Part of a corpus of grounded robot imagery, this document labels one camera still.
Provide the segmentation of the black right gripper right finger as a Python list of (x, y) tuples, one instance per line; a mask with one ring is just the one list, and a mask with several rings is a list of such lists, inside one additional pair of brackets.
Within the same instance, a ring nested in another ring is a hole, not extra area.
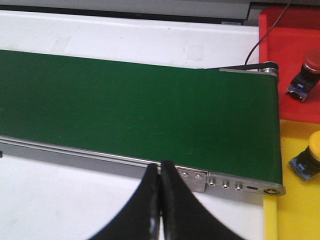
[(241, 240), (193, 195), (172, 161), (161, 162), (160, 200), (166, 240)]

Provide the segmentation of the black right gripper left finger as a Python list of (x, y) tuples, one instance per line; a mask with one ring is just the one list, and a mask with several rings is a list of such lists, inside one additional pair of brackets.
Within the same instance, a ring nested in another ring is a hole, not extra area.
[(159, 175), (149, 164), (133, 195), (91, 240), (158, 240), (160, 232)]

